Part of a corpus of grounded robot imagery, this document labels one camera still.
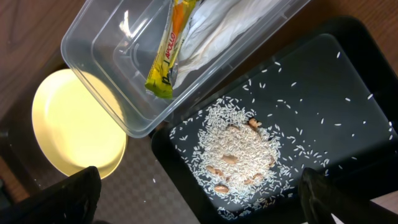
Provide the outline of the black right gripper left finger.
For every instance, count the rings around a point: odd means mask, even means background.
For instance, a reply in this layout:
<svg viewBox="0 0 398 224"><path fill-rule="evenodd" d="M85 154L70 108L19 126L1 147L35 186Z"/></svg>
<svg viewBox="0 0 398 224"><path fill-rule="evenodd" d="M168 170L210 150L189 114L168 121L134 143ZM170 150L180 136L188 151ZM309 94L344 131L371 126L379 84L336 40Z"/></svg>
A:
<svg viewBox="0 0 398 224"><path fill-rule="evenodd" d="M100 192L98 169L89 166L1 210L1 223L91 223Z"/></svg>

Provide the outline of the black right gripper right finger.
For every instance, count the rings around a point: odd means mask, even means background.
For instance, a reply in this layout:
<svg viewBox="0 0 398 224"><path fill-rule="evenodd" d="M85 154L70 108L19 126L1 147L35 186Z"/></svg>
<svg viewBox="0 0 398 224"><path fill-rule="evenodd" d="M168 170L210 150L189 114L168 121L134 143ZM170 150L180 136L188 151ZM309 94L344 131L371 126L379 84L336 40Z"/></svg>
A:
<svg viewBox="0 0 398 224"><path fill-rule="evenodd" d="M325 176L305 168L298 185L298 196L309 224L397 223L397 214L370 201L350 197L339 191Z"/></svg>

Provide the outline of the pile of rice scraps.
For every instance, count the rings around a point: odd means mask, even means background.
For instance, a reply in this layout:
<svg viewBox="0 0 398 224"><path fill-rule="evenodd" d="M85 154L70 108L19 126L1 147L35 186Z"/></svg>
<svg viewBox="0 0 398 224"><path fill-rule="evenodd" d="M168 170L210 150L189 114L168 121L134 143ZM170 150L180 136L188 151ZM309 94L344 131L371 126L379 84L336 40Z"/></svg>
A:
<svg viewBox="0 0 398 224"><path fill-rule="evenodd" d="M298 50L169 132L217 213L235 220L295 195L303 170L344 172L397 139L348 57Z"/></svg>

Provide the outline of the yellow green snack wrapper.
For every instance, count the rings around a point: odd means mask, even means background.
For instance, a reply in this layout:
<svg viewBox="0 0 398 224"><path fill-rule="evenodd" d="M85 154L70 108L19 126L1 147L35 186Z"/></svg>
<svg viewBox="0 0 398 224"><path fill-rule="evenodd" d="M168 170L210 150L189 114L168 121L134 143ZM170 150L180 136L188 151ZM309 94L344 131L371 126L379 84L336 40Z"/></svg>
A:
<svg viewBox="0 0 398 224"><path fill-rule="evenodd" d="M180 50L183 31L196 5L196 0L170 2L165 30L145 82L146 89L159 98L171 99L173 96L170 73Z"/></svg>

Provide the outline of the white napkin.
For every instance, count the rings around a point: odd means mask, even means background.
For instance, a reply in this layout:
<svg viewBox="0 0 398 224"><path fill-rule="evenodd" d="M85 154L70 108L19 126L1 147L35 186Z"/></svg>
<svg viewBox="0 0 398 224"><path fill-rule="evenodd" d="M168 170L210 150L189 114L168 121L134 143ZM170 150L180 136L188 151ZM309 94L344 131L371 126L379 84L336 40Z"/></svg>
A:
<svg viewBox="0 0 398 224"><path fill-rule="evenodd" d="M178 55L173 88L224 51L278 3L276 0L205 1L192 23Z"/></svg>

